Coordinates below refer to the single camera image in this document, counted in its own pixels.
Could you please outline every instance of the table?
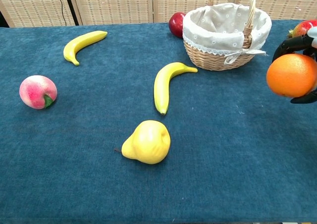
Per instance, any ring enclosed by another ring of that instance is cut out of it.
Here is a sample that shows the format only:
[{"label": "table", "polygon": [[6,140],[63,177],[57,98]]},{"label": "table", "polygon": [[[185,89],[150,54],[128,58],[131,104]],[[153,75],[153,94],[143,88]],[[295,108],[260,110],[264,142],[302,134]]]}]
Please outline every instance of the table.
[{"label": "table", "polygon": [[[157,72],[194,66],[166,23],[0,28],[0,223],[316,222],[316,104],[265,80],[298,22],[273,20],[267,56],[245,66],[173,78],[166,116]],[[108,35],[66,61],[66,43],[94,30]],[[19,97],[34,74],[57,86],[48,109]],[[153,166],[114,150],[147,119],[171,136]]]}]

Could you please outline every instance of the yellow pear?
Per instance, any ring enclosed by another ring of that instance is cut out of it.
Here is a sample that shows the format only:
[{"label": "yellow pear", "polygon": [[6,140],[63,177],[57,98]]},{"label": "yellow pear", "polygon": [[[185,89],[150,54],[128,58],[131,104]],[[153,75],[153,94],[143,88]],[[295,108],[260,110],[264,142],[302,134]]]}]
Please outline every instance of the yellow pear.
[{"label": "yellow pear", "polygon": [[123,143],[121,152],[126,158],[153,165],[167,156],[169,146],[170,136],[165,125],[159,121],[146,120]]}]

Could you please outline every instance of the basket liner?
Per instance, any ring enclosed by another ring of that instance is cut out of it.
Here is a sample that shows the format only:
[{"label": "basket liner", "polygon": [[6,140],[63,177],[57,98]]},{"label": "basket liner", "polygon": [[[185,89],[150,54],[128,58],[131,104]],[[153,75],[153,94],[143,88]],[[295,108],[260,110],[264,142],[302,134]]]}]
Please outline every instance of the basket liner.
[{"label": "basket liner", "polygon": [[242,49],[248,16],[249,7],[235,3],[196,8],[184,17],[183,39],[190,46],[214,55],[241,54],[242,50],[247,54],[265,54],[260,49],[270,32],[271,19],[266,12],[255,8],[252,43],[248,50]]}]

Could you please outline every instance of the peach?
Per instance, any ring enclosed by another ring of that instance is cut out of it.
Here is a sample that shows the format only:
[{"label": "peach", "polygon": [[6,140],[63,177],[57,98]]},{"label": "peach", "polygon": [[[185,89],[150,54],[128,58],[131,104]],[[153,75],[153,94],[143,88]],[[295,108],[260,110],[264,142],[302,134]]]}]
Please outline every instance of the peach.
[{"label": "peach", "polygon": [[49,78],[42,75],[32,75],[22,81],[19,93],[27,106],[34,109],[44,109],[55,101],[57,88]]}]

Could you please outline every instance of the banana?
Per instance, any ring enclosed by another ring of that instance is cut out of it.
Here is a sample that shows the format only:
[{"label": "banana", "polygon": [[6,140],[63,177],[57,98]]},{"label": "banana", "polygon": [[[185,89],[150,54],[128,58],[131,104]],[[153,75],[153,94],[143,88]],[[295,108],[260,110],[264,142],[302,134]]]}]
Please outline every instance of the banana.
[{"label": "banana", "polygon": [[156,109],[165,115],[169,103],[169,82],[176,75],[185,72],[198,72],[197,68],[186,66],[180,62],[173,62],[164,66],[156,75],[154,81],[154,103]]},{"label": "banana", "polygon": [[105,31],[93,31],[74,38],[64,47],[64,58],[78,66],[79,62],[76,60],[76,53],[84,47],[102,40],[107,34],[108,32]]}]

